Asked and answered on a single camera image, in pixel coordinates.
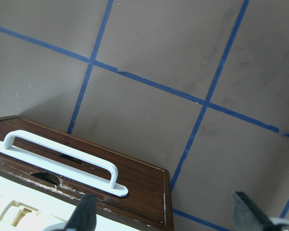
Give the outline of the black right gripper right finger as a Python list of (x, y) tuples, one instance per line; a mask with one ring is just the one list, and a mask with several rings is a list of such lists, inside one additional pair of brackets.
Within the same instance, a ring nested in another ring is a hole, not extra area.
[(236, 231), (289, 231), (289, 220), (268, 217), (244, 192), (232, 192), (231, 220)]

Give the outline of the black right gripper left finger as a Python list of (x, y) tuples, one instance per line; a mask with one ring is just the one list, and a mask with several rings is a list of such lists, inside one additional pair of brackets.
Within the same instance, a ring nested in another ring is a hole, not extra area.
[(94, 194), (85, 194), (74, 209), (67, 223), (60, 227), (51, 225), (46, 231), (94, 231), (97, 225), (96, 199)]

